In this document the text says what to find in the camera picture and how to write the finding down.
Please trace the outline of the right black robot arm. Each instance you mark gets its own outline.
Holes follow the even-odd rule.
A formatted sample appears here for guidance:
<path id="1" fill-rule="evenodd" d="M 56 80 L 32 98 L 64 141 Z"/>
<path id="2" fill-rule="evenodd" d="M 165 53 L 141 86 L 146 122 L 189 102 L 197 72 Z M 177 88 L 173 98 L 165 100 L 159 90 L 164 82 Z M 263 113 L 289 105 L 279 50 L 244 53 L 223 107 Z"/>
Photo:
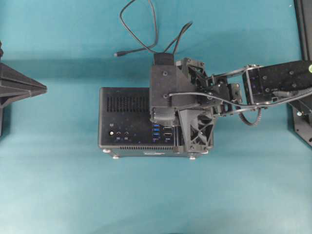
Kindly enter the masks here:
<path id="1" fill-rule="evenodd" d="M 184 58 L 156 60 L 150 81 L 151 122 L 174 130 L 174 151 L 190 156 L 213 147 L 219 117 L 237 114 L 249 126 L 261 111 L 288 103 L 295 132 L 312 141 L 312 63 L 300 60 L 271 66 L 247 65 L 207 75 L 205 64 Z"/>

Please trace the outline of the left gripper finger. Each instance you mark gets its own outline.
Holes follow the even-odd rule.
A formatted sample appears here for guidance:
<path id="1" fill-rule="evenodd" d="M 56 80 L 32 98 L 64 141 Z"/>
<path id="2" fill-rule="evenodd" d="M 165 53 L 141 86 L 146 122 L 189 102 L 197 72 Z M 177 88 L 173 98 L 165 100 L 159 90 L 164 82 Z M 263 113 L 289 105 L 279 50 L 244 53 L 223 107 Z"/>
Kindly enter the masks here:
<path id="1" fill-rule="evenodd" d="M 0 107 L 4 108 L 11 104 L 25 98 L 35 97 L 41 94 L 45 94 L 47 89 L 38 90 L 22 90 L 16 88 L 1 87 L 0 88 Z"/>
<path id="2" fill-rule="evenodd" d="M 4 63 L 0 63 L 0 85 L 26 91 L 47 91 L 47 87 L 40 82 L 25 76 Z"/>

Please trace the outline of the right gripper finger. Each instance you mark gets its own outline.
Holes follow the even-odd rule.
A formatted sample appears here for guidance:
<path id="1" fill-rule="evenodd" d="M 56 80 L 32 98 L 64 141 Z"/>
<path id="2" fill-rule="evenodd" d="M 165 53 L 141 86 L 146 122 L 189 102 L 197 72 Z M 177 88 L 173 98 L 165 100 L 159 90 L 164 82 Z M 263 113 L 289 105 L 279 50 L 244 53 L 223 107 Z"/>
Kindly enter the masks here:
<path id="1" fill-rule="evenodd" d="M 175 110 L 173 108 L 153 107 L 150 121 L 164 127 L 172 127 L 175 124 Z"/>
<path id="2" fill-rule="evenodd" d="M 175 135 L 174 152 L 207 154 L 214 146 L 216 119 L 203 110 L 178 111 L 179 126 Z"/>

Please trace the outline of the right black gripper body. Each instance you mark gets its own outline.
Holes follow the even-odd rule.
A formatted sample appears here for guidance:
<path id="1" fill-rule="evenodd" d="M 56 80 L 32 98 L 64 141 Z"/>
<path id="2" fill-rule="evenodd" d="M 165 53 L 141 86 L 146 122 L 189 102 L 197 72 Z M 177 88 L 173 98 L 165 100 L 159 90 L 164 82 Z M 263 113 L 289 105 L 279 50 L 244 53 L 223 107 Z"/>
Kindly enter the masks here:
<path id="1" fill-rule="evenodd" d="M 208 76 L 205 64 L 198 60 L 184 58 L 175 65 L 195 86 L 195 92 L 208 94 L 207 97 L 196 96 L 200 108 L 219 116 L 232 115 L 235 110 L 241 109 L 242 95 L 238 83 L 228 83 L 226 77 Z"/>

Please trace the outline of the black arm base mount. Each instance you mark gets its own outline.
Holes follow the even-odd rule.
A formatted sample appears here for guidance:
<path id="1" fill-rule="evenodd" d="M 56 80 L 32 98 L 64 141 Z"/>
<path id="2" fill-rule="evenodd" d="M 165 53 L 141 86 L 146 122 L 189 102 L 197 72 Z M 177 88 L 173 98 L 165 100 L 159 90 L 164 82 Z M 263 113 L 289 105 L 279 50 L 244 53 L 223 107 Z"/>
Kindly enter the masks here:
<path id="1" fill-rule="evenodd" d="M 289 103 L 292 107 L 294 131 L 310 147 L 312 146 L 312 96 Z"/>

